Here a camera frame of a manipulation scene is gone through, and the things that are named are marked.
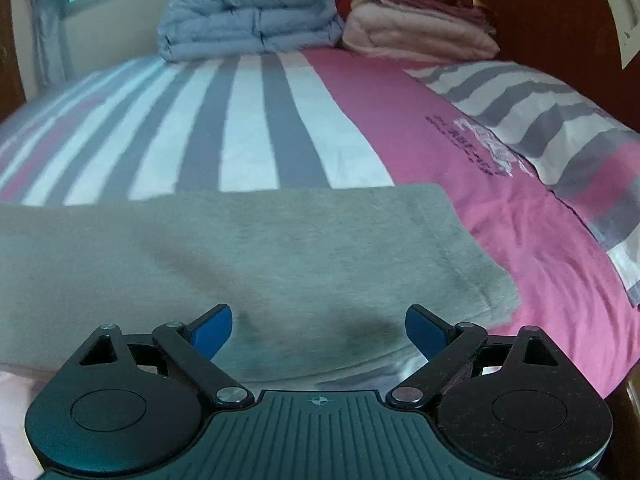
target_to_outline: pink blanket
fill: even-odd
[[[499,48],[481,27],[437,10],[405,12],[374,3],[351,11],[342,41],[369,56],[416,61],[493,59]]]

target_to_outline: striped pillowcase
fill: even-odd
[[[640,136],[566,83],[513,62],[407,73],[524,156],[580,216],[640,304]]]

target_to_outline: stack of folded blankets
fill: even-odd
[[[455,63],[499,52],[484,10],[473,1],[337,0],[344,46],[370,56]]]
[[[335,0],[173,0],[158,27],[168,61],[334,46]]]

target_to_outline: wooden bed frame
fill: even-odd
[[[564,80],[640,132],[640,54],[622,68],[608,0],[478,1],[493,13],[499,59]],[[636,366],[607,397],[614,434],[600,469],[608,480],[640,479],[639,399],[640,366]]]

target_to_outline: pink stripe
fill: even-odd
[[[395,62],[337,50],[305,55],[395,183],[440,184],[468,231],[513,277],[522,306],[493,332],[513,335],[525,324],[541,326],[608,395],[640,358],[640,316],[574,213],[517,164],[513,178],[483,173],[461,143],[495,165],[471,132],[455,126],[466,117]]]
[[[75,134],[82,121],[103,104],[110,94],[116,91],[136,70],[133,64],[123,70],[114,79],[97,91],[84,97],[64,116],[58,118],[53,127],[38,141],[31,155],[23,162],[20,169],[0,190],[0,202],[11,202],[21,199],[20,194],[33,183],[50,159]]]
[[[21,132],[12,145],[2,152],[2,155],[0,155],[0,173],[7,168],[18,150],[20,150],[24,143],[45,123],[45,121],[45,119],[36,121],[32,126]]]
[[[60,117],[52,129],[38,141],[20,169],[0,190],[0,202],[10,202],[16,194],[24,190],[40,174],[40,171],[64,142],[75,133],[76,127],[82,120],[102,102],[102,99],[92,96],[81,101],[67,114]]]
[[[639,174],[640,140],[637,140],[619,146],[600,165],[590,186],[569,203],[583,221],[594,221],[616,205]]]

